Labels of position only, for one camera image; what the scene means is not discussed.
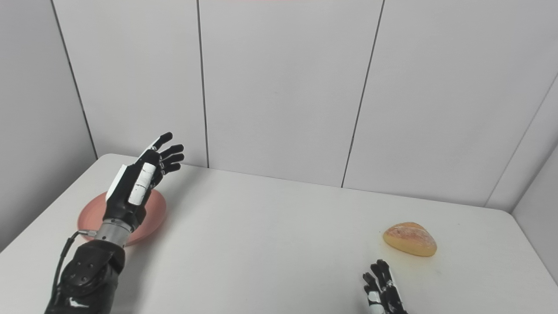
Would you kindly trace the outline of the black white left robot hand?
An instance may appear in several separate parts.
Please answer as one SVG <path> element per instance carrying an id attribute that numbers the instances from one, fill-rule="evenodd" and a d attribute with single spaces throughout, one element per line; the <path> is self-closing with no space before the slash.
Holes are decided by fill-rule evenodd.
<path id="1" fill-rule="evenodd" d="M 168 173 L 178 171 L 184 159 L 184 146 L 161 147 L 173 139 L 173 133 L 164 133 L 151 143 L 138 159 L 120 167 L 106 193 L 103 220 L 121 222 L 131 232 L 136 231 L 147 215 L 146 203 L 151 191 Z"/>

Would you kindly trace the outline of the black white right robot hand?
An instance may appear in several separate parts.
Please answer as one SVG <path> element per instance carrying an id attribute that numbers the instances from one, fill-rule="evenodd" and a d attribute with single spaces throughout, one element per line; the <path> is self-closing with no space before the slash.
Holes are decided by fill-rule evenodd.
<path id="1" fill-rule="evenodd" d="M 363 274 L 364 291 L 371 314 L 407 314 L 389 264 L 378 259 L 370 265 L 371 273 Z"/>

